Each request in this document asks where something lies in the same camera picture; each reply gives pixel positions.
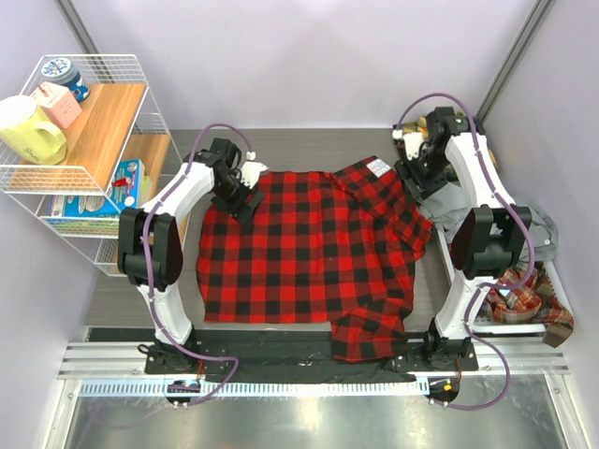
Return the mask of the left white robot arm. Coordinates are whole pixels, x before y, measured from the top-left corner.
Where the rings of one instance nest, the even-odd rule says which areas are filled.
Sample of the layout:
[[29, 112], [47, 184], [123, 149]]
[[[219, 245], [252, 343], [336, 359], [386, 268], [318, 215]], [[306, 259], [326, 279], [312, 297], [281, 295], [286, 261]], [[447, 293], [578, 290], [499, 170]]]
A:
[[154, 325], [153, 343], [138, 347], [146, 356], [146, 372], [187, 373], [200, 359], [179, 288], [181, 220], [200, 199], [210, 196], [227, 216], [248, 223], [264, 197], [257, 184], [268, 170], [254, 152], [242, 153], [231, 140], [215, 138], [209, 149], [190, 152], [158, 194], [121, 212], [118, 269], [144, 298]]

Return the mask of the red black plaid shirt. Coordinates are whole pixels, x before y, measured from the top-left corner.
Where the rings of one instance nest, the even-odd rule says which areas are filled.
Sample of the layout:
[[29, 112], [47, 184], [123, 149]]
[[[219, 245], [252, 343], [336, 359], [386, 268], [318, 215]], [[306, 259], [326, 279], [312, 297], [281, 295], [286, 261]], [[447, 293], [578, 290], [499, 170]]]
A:
[[327, 323], [332, 355], [345, 362], [403, 354], [432, 224], [397, 173], [370, 156], [336, 172], [271, 172], [258, 188], [264, 199], [248, 224], [216, 207], [204, 215], [205, 320]]

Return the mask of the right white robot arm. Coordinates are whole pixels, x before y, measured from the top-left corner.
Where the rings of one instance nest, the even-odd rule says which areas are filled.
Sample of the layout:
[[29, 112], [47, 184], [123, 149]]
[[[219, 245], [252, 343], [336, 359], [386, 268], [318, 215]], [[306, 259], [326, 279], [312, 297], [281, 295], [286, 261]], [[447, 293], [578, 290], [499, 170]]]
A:
[[394, 125], [392, 141], [399, 155], [395, 168], [410, 197], [438, 192], [452, 167], [468, 198], [469, 211], [450, 244], [455, 275], [446, 302], [416, 351], [431, 368], [444, 369], [473, 357], [473, 319], [522, 249], [533, 247], [532, 214], [506, 192], [477, 119], [438, 107], [427, 115], [425, 131]]

